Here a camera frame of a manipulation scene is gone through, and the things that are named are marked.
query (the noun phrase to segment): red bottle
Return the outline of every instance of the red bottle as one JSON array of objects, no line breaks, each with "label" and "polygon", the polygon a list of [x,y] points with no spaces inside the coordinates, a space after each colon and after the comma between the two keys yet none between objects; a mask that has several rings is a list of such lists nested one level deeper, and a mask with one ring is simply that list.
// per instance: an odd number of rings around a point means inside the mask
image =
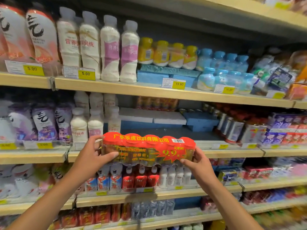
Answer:
[{"label": "red bottle", "polygon": [[147,177],[147,187],[153,187],[153,186],[158,186],[159,182],[159,174],[157,174],[157,167],[152,166],[151,168],[151,173]]},{"label": "red bottle", "polygon": [[147,176],[145,175],[145,167],[140,165],[139,174],[135,177],[134,187],[140,188],[146,186]]},{"label": "red bottle", "polygon": [[131,189],[133,184],[134,175],[132,174],[132,167],[129,166],[126,168],[126,174],[122,177],[122,189]]}]

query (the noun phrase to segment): barcode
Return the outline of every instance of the barcode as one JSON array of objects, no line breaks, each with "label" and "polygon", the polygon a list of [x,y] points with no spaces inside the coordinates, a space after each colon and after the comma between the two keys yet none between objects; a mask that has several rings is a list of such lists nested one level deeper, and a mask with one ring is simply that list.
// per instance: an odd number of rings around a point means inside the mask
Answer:
[{"label": "barcode", "polygon": [[174,143],[184,143],[183,139],[172,139]]},{"label": "barcode", "polygon": [[167,58],[167,52],[163,52],[161,60],[164,61],[164,60],[166,60],[166,58]]},{"label": "barcode", "polygon": [[151,56],[151,49],[146,50],[145,59],[150,59]]}]

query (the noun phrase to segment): person's left hand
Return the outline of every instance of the person's left hand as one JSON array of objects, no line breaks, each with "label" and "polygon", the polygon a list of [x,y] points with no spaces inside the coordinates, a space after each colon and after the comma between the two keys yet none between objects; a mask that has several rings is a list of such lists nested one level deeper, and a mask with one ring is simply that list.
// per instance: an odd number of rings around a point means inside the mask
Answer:
[{"label": "person's left hand", "polygon": [[73,173],[80,184],[93,178],[95,173],[105,164],[118,156],[118,152],[110,152],[106,155],[99,155],[98,149],[101,147],[102,140],[95,143],[96,140],[102,139],[102,135],[91,136],[84,148],[80,151],[70,171]]}]

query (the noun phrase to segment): forearm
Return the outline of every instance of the forearm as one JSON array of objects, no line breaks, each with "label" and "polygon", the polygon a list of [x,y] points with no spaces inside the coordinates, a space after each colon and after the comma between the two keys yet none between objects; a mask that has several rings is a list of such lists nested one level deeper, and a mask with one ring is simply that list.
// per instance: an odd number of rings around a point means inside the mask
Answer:
[{"label": "forearm", "polygon": [[50,191],[36,201],[7,230],[46,230],[60,209],[79,188],[70,170]]},{"label": "forearm", "polygon": [[229,230],[261,230],[260,225],[243,208],[236,198],[217,179],[209,185],[201,182],[207,194],[216,204]]}]

